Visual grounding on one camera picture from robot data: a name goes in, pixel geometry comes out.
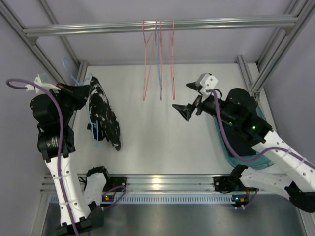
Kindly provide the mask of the black white patterned garment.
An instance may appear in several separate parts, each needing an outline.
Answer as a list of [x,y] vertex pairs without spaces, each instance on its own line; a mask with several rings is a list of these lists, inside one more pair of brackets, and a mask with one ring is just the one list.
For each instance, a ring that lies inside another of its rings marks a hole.
[[98,78],[92,76],[90,86],[89,112],[91,121],[94,123],[94,131],[96,131],[96,121],[98,121],[98,141],[105,139],[119,151],[122,144],[120,140],[120,125],[116,114],[110,106],[109,100]]

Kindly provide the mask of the black trousers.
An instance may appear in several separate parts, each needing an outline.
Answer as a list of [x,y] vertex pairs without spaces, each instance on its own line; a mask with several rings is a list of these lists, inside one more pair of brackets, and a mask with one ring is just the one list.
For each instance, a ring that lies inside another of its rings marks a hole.
[[[221,130],[219,127],[218,120],[214,118],[217,133],[220,139],[220,143],[224,152],[224,155],[226,159],[234,159],[237,160],[237,158],[234,157],[234,155],[230,152],[228,147],[226,146],[224,139],[221,134]],[[226,137],[233,148],[233,150],[242,158],[252,158],[253,156],[256,156],[256,151],[254,151],[251,146],[248,144],[246,139],[244,137],[241,137],[240,135],[236,134],[233,130],[233,128],[225,123],[222,124],[224,127],[224,131],[226,134]]]

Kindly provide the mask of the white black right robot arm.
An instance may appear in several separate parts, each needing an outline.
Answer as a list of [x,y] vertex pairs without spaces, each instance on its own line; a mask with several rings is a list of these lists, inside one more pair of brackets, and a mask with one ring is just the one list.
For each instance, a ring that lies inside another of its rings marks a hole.
[[[289,200],[302,211],[315,211],[315,166],[289,146],[272,126],[256,114],[257,102],[242,88],[233,88],[225,100],[219,99],[215,89],[207,91],[207,98],[198,95],[192,104],[174,104],[182,117],[189,121],[191,115],[205,112],[217,119],[222,139],[229,151],[244,164],[230,173],[231,183],[242,187],[262,189]],[[266,156],[283,173],[280,175],[257,171],[247,164],[230,145],[225,129],[230,127],[241,141],[251,146],[258,155]]]

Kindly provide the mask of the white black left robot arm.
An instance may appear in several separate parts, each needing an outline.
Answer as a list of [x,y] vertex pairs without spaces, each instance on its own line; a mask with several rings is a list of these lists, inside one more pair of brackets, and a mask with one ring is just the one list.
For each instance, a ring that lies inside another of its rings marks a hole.
[[57,84],[36,96],[30,108],[37,120],[37,148],[49,169],[60,206],[60,225],[56,235],[79,235],[104,225],[101,207],[102,194],[110,180],[104,166],[88,170],[85,185],[81,186],[71,159],[75,152],[74,132],[69,126],[73,113],[82,109],[90,93],[90,86]]

